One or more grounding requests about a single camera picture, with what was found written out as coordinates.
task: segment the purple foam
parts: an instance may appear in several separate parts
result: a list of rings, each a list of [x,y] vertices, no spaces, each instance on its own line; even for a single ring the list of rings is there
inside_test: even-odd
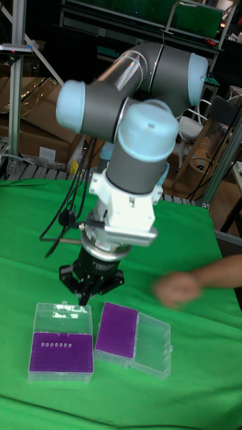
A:
[[[137,313],[134,309],[105,303],[95,348],[132,358]]]
[[[34,333],[30,371],[92,373],[92,336]]]

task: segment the plastic box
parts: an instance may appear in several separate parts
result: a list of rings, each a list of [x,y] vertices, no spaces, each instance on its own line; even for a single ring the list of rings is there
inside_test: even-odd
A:
[[[90,381],[93,329],[90,306],[38,303],[28,380]]]
[[[105,303],[94,360],[166,378],[171,374],[171,326],[134,309]]]

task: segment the cardboard box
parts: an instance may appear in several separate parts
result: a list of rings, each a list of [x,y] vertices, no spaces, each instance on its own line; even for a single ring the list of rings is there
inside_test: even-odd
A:
[[[0,137],[6,137],[8,134],[8,116],[1,115]],[[70,145],[68,142],[64,142],[22,120],[20,123],[19,152],[67,164],[70,158]]]
[[[6,78],[0,79],[0,88],[4,80]],[[60,90],[60,84],[51,78],[23,78],[20,116],[34,126],[72,143],[75,132],[59,126],[56,120],[56,102]],[[0,112],[9,112],[9,98],[10,79],[0,94]]]
[[[21,100],[27,99],[32,92],[41,85],[46,79],[45,78],[23,78],[22,81],[22,92]],[[0,113],[9,113],[9,100],[10,100],[10,78],[2,77],[0,78]]]
[[[19,151],[44,158],[56,158],[53,161],[68,163],[83,135],[75,134],[68,128],[59,126],[56,120],[56,101],[61,86],[54,79],[47,78],[23,78],[22,81],[22,105],[21,105],[21,127],[19,137]],[[10,79],[0,79],[0,112],[9,113]],[[8,135],[8,115],[3,120],[0,116],[1,136]],[[101,148],[103,141],[97,139],[96,153]],[[91,166],[96,167],[99,163],[101,151],[94,157]]]

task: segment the black cable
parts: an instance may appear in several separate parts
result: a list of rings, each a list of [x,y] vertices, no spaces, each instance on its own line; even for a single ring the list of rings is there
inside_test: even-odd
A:
[[[93,140],[93,138],[91,138],[90,141],[89,141],[88,147],[85,150],[85,155],[87,154],[87,152],[89,150],[89,146],[90,146],[92,140]],[[64,208],[64,206],[65,206],[65,204],[66,204],[66,202],[67,202],[67,200],[68,200],[68,198],[69,198],[69,196],[70,196],[70,194],[71,194],[71,192],[73,190],[73,186],[74,186],[75,181],[77,179],[78,172],[79,172],[79,169],[76,171],[75,176],[74,176],[74,178],[73,178],[73,180],[71,182],[71,186],[70,186],[70,188],[69,188],[69,190],[68,190],[68,192],[67,192],[67,194],[66,194],[66,196],[65,196],[65,198],[64,198],[64,200],[62,202],[62,204],[60,205],[60,208],[58,209],[57,213],[54,215],[54,218],[52,219],[52,221],[50,222],[50,224],[46,227],[46,229],[43,231],[43,233],[40,235],[40,240],[41,241],[44,241],[44,236],[50,230],[50,228],[52,227],[52,225],[54,224],[54,222],[58,218],[59,214],[61,213],[62,209]]]
[[[228,130],[227,130],[226,134],[224,135],[223,139],[221,140],[221,142],[220,142],[220,144],[219,144],[218,148],[215,150],[215,152],[214,152],[214,154],[213,154],[213,156],[212,156],[212,159],[210,160],[210,162],[209,162],[209,164],[208,164],[208,167],[206,168],[206,170],[205,170],[205,172],[204,172],[204,174],[203,174],[203,176],[202,176],[202,178],[201,178],[201,180],[200,180],[200,182],[199,182],[198,186],[196,187],[196,189],[195,189],[194,191],[192,191],[192,192],[187,196],[187,199],[189,199],[189,198],[191,197],[191,198],[190,198],[190,201],[191,201],[191,200],[192,200],[192,198],[195,196],[196,192],[197,192],[200,188],[204,187],[204,186],[205,186],[205,185],[210,181],[210,179],[212,179],[212,176],[211,176],[211,178],[210,178],[210,179],[207,179],[207,181],[206,181],[206,182],[202,183],[202,182],[204,181],[204,178],[205,178],[205,176],[206,176],[206,174],[207,174],[207,172],[208,172],[209,168],[210,168],[210,167],[211,167],[211,165],[212,165],[212,162],[214,161],[215,156],[217,155],[217,153],[219,152],[219,150],[220,150],[221,146],[223,145],[223,142],[225,141],[225,139],[226,139],[226,138],[227,138],[227,136],[229,135],[230,130],[231,130],[231,128],[233,127],[233,124],[235,123],[235,121],[236,121],[236,119],[237,119],[237,116],[239,116],[241,109],[242,109],[242,105],[241,105],[241,106],[239,107],[239,109],[237,110],[237,112],[236,112],[236,114],[235,114],[235,117],[233,118],[233,121],[231,122],[231,125],[228,127]]]
[[[83,207],[84,207],[84,203],[85,203],[85,196],[86,196],[86,192],[87,192],[87,184],[88,184],[89,173],[90,173],[90,169],[91,169],[91,162],[93,160],[93,152],[94,152],[96,143],[97,143],[97,139],[94,140],[93,146],[91,148],[91,154],[90,154],[90,158],[89,158],[89,161],[88,161],[86,178],[85,178],[85,185],[84,185],[84,190],[83,190],[83,197],[81,199],[80,209],[79,209],[79,212],[77,214],[77,220],[81,216],[81,213],[82,213],[82,210],[83,210]]]
[[[53,254],[54,250],[58,247],[60,240],[64,237],[64,234],[67,233],[68,230],[70,230],[69,227],[66,227],[66,226],[63,227],[63,229],[61,230],[61,233],[59,234],[59,236],[57,237],[54,244],[51,246],[51,248],[49,249],[49,251],[47,252],[44,258],[48,258],[51,254]]]
[[[103,147],[104,147],[104,144],[106,143],[106,141],[104,140],[103,142],[102,142],[102,145],[100,146],[100,148],[95,152],[95,154],[93,155],[93,159],[95,158],[95,156],[98,154],[98,152],[100,152],[100,150],[101,149],[103,149]],[[84,177],[85,177],[85,174],[86,174],[86,172],[87,172],[87,167],[85,168],[85,171],[84,171],[84,174],[83,174],[83,176],[82,176],[82,178],[81,178],[81,181],[80,181],[80,183],[79,183],[79,185],[78,185],[78,187],[81,187],[81,184],[83,183],[83,179],[84,179]]]
[[[100,146],[100,148],[95,152],[95,154],[94,154],[93,158],[95,158],[95,156],[98,154],[98,152],[100,152],[100,150],[101,150],[101,149],[103,149],[103,147],[104,147],[105,143],[106,143],[106,141],[104,140],[104,141],[102,142],[102,145]]]
[[[85,162],[85,159],[86,159],[87,153],[88,153],[88,151],[89,151],[89,149],[90,149],[90,147],[91,147],[91,143],[92,143],[92,141],[93,141],[93,138],[91,138],[91,140],[89,141],[89,143],[87,143],[87,147],[86,147],[85,152],[84,152],[84,154],[83,154],[83,157],[82,157],[82,159],[81,159],[81,162],[80,162],[80,163],[81,163],[80,176],[81,176],[81,172],[82,172],[82,169],[83,169],[83,164],[84,164],[84,162]],[[81,184],[83,183],[83,178],[85,177],[85,172],[84,172],[84,175],[82,176],[81,180],[78,180],[78,181],[77,181],[77,189],[78,189],[79,187],[81,187]],[[74,194],[74,192],[75,192],[75,195],[77,194],[77,189],[76,189],[76,192],[75,192],[75,190],[73,190],[73,191],[71,192],[71,194],[70,194],[69,198],[68,198],[67,208],[69,208],[69,206],[71,205],[71,208],[70,208],[69,210],[72,210],[72,208],[73,208],[73,194]]]
[[[85,149],[85,153],[83,154],[81,162],[80,162],[80,164],[78,166],[78,169],[77,169],[77,171],[75,173],[75,176],[73,178],[72,184],[71,184],[71,186],[69,188],[69,191],[67,192],[67,195],[66,195],[63,203],[61,204],[61,206],[58,209],[56,215],[54,216],[54,218],[52,219],[51,223],[48,225],[48,227],[46,228],[46,230],[40,235],[40,240],[41,241],[47,241],[47,242],[54,241],[54,244],[51,246],[51,248],[49,249],[49,251],[45,255],[45,258],[48,258],[55,251],[55,249],[57,248],[58,244],[60,243],[60,240],[70,230],[70,227],[63,226],[63,229],[61,230],[61,233],[59,234],[59,236],[56,239],[43,239],[44,235],[50,230],[51,226],[54,224],[54,222],[56,221],[57,217],[60,215],[60,213],[61,213],[64,205],[66,204],[66,202],[68,201],[68,199],[71,197],[71,194],[73,195],[73,197],[72,197],[71,202],[69,202],[68,204],[71,203],[70,210],[72,210],[73,205],[75,203],[75,197],[77,195],[77,189],[81,185],[81,183],[83,181],[83,178],[84,178],[84,176],[83,176],[82,179],[81,179],[81,182],[79,183],[80,176],[81,176],[81,171],[82,171],[82,168],[83,168],[83,164],[84,164],[85,158],[87,156],[87,153],[89,152],[91,144],[93,143],[92,148],[91,148],[91,154],[90,154],[89,162],[88,162],[87,169],[86,169],[87,170],[87,176],[86,176],[86,181],[85,181],[85,187],[84,187],[84,190],[83,190],[83,197],[82,197],[82,200],[81,200],[81,207],[79,209],[79,214],[78,214],[77,218],[80,217],[80,215],[82,213],[82,209],[83,209],[84,202],[85,202],[85,195],[86,195],[86,191],[87,191],[89,172],[90,172],[90,169],[91,169],[91,162],[93,160],[93,152],[94,152],[94,149],[95,149],[96,142],[97,142],[97,139],[95,139],[94,141],[93,141],[93,138],[90,139],[90,141],[89,141],[89,143],[87,145],[87,148]]]

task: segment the green tablecloth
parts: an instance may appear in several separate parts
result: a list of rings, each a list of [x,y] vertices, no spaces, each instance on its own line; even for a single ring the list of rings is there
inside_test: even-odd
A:
[[[58,280],[72,263],[75,245],[61,244],[44,259],[48,244],[38,236],[52,219],[68,181],[1,183],[0,426],[3,430],[211,429],[242,426],[241,311],[233,290],[207,290],[176,312],[150,293],[156,276],[189,270],[220,257],[208,212],[159,202],[159,238],[134,247],[121,263],[126,283],[90,301],[94,337],[104,301],[135,308],[171,325],[171,376],[95,362],[88,385],[28,383],[36,303],[76,304]],[[85,213],[95,197],[86,199]],[[53,228],[56,235],[60,227]]]

